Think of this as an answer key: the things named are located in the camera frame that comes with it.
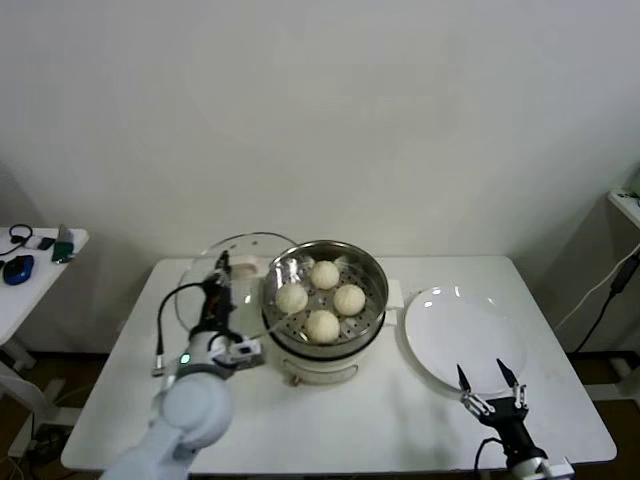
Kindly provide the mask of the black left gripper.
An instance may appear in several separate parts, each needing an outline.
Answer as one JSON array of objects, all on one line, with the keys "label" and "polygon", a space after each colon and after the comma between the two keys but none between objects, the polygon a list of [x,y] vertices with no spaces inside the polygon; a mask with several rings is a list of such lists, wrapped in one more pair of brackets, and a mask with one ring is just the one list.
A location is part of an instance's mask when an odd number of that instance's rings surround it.
[{"label": "black left gripper", "polygon": [[226,280],[231,278],[232,267],[228,250],[218,257],[218,267],[202,283],[205,294],[198,326],[205,331],[224,331],[229,328],[230,317],[235,310],[232,289]]}]

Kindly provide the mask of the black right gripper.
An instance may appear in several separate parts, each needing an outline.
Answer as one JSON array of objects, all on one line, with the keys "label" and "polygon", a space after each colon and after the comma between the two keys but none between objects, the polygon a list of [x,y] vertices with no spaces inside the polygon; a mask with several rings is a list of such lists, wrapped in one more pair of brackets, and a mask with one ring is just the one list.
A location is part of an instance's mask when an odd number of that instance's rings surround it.
[{"label": "black right gripper", "polygon": [[507,458],[537,457],[538,447],[524,424],[529,412],[526,386],[519,382],[515,373],[503,361],[497,359],[496,362],[511,389],[511,395],[485,401],[472,391],[463,369],[457,364],[461,403],[472,415],[482,415],[480,423],[498,433]]}]

